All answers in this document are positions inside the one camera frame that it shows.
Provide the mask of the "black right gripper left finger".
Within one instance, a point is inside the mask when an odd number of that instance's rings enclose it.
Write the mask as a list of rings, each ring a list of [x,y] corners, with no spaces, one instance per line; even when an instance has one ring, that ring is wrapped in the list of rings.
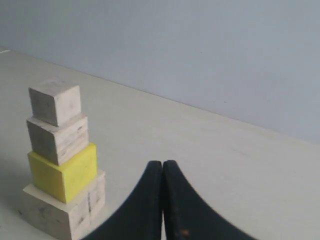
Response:
[[[162,238],[162,163],[152,160],[123,204],[85,240],[160,240]]]

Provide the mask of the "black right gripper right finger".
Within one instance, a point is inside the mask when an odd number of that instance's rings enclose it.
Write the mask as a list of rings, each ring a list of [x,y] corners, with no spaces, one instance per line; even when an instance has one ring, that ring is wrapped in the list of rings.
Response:
[[[163,163],[162,210],[168,240],[253,240],[214,211],[174,160]]]

